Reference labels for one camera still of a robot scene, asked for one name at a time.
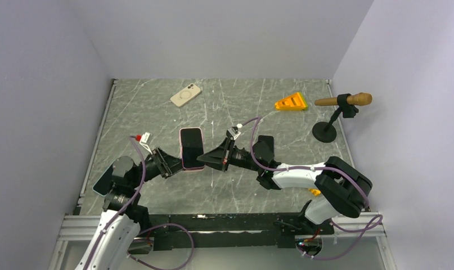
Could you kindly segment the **black phone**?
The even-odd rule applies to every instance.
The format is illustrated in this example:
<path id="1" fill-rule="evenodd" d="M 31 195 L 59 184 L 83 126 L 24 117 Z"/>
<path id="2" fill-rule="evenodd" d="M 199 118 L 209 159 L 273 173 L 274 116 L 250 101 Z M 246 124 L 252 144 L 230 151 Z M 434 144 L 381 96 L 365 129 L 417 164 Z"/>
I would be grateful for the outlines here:
<path id="1" fill-rule="evenodd" d="M 274 137 L 268 135 L 259 135 L 255 156 L 259 160 L 270 163 L 274 157 Z"/>

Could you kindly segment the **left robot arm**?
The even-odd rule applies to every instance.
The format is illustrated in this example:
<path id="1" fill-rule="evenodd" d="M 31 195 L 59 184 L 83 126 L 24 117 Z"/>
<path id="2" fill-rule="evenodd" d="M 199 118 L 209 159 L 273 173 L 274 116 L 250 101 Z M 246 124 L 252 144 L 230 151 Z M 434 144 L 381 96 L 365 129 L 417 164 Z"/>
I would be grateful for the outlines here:
<path id="1" fill-rule="evenodd" d="M 152 226 L 148 208 L 138 203 L 142 185 L 157 176 L 169 178 L 182 169 L 180 158 L 159 147 L 139 164 L 129 156 L 117 158 L 93 186 L 104 197 L 103 212 L 76 268 L 118 269 L 134 239 Z"/>

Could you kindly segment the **beige phone case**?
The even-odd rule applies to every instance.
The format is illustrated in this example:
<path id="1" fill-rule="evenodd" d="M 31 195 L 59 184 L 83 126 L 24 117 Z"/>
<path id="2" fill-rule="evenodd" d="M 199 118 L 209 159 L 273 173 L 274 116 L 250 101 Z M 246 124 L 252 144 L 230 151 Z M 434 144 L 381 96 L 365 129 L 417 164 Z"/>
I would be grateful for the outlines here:
<path id="1" fill-rule="evenodd" d="M 177 107 L 183 107 L 185 104 L 193 100 L 202 92 L 201 88 L 195 84 L 189 84 L 180 90 L 178 93 L 174 94 L 170 101 Z"/>

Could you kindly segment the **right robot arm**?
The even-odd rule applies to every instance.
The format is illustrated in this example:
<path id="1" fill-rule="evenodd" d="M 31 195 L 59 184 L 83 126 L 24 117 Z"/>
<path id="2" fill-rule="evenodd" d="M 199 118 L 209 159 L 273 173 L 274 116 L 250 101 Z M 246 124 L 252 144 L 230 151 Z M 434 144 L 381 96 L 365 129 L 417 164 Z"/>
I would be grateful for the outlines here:
<path id="1" fill-rule="evenodd" d="M 372 182 L 337 156 L 315 165 L 287 165 L 275 160 L 274 139 L 260 136 L 253 152 L 239 149 L 229 138 L 215 149 L 200 155 L 198 161 L 206 166 L 226 171 L 230 165 L 256 171 L 256 180 L 267 190 L 305 188 L 320 191 L 317 199 L 308 201 L 298 219 L 299 228 L 313 233 L 324 221 L 339 214 L 359 217 L 366 208 Z"/>

